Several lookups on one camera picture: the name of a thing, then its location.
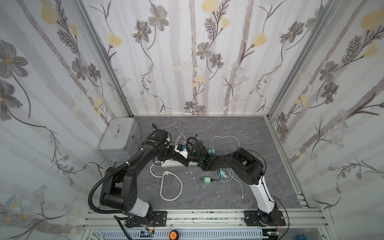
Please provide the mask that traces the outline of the green charger with black cable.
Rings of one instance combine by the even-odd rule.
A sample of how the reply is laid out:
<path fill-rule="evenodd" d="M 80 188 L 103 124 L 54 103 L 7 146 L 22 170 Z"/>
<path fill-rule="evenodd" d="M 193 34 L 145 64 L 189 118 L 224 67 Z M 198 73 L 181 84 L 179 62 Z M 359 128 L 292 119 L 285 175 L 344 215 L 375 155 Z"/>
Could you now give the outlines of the green charger with black cable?
<path fill-rule="evenodd" d="M 210 184 L 212 181 L 210 177 L 201 177 L 200 180 L 203 184 Z"/>

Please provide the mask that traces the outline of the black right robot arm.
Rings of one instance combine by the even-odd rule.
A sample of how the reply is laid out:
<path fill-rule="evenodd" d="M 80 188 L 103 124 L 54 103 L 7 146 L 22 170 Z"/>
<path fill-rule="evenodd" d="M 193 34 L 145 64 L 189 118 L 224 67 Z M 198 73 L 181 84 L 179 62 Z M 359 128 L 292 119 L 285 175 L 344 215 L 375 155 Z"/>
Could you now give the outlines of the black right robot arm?
<path fill-rule="evenodd" d="M 179 144 L 175 150 L 184 157 L 183 165 L 186 167 L 193 162 L 204 172 L 228 168 L 249 185 L 257 201 L 256 219 L 261 226 L 278 225 L 282 220 L 279 206 L 265 183 L 266 164 L 253 155 L 254 151 L 237 148 L 229 154 L 214 155 L 195 137 L 188 138 L 184 145 Z"/>

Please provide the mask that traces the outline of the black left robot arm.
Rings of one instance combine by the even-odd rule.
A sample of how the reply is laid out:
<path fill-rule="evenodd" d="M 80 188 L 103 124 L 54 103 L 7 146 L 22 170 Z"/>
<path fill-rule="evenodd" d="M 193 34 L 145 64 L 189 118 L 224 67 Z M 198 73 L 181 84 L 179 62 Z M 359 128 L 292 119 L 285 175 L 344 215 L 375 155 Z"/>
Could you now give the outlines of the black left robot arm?
<path fill-rule="evenodd" d="M 114 214 L 128 227 L 149 225 L 155 217 L 150 203 L 138 197 L 137 177 L 144 167 L 157 158 L 175 160 L 189 165 L 186 147 L 171 145 L 172 136 L 152 124 L 154 131 L 143 141 L 141 148 L 124 164 L 111 168 L 91 189 L 88 196 L 90 209 L 99 214 Z"/>

